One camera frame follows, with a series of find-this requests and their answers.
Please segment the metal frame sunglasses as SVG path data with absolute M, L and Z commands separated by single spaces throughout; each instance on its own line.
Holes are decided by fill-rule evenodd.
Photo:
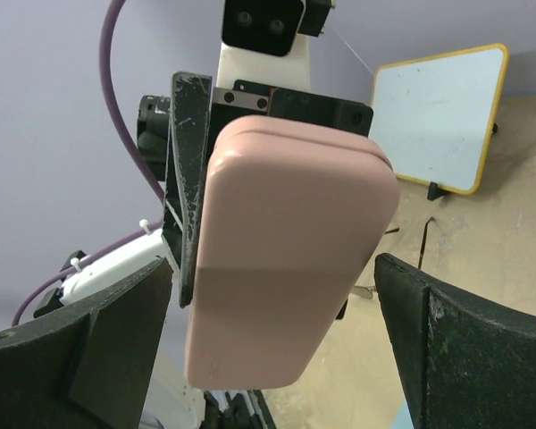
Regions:
M 409 224 L 405 226 L 390 226 L 383 234 L 379 247 L 372 254 L 368 266 L 360 275 L 358 284 L 356 284 L 351 294 L 355 294 L 364 299 L 373 299 L 376 288 L 374 284 L 374 261 L 379 254 L 389 253 L 410 265 L 418 267 L 423 266 L 423 257 L 426 250 L 429 225 L 435 221 L 433 216 L 428 217 L 424 225 L 419 227 L 418 224 Z

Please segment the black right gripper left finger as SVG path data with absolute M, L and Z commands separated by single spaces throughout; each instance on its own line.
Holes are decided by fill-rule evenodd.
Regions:
M 134 274 L 0 332 L 0 428 L 136 428 L 144 409 L 172 269 Z

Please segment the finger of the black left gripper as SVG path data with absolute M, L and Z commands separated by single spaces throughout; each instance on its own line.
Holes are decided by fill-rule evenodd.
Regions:
M 211 77 L 186 71 L 173 74 L 163 237 L 178 273 L 180 307 L 187 307 L 193 298 L 211 98 Z

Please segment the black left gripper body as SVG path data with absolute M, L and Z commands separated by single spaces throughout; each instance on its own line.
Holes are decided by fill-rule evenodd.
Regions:
M 291 88 L 275 87 L 249 80 L 237 80 L 230 89 L 214 87 L 210 79 L 193 83 L 178 79 L 180 93 L 203 96 L 211 108 L 205 157 L 212 154 L 220 131 L 230 122 L 247 115 L 265 115 L 309 123 L 367 137 L 373 109 L 352 100 L 327 97 Z M 172 100 L 168 97 L 141 98 L 137 120 L 137 148 L 158 181 L 165 180 L 167 145 L 170 137 Z

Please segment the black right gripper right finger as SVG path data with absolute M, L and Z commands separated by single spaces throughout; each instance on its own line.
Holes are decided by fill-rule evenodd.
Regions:
M 536 428 L 536 316 L 390 254 L 374 280 L 415 428 Z

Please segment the pink glasses case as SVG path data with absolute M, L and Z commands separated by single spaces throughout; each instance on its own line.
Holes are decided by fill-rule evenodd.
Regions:
M 219 134 L 205 181 L 184 373 L 202 390 L 294 383 L 397 211 L 372 140 L 251 115 Z

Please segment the blue cleaning cloth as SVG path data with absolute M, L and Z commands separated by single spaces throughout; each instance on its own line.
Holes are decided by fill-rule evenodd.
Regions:
M 397 412 L 390 429 L 414 429 L 413 421 L 406 401 Z

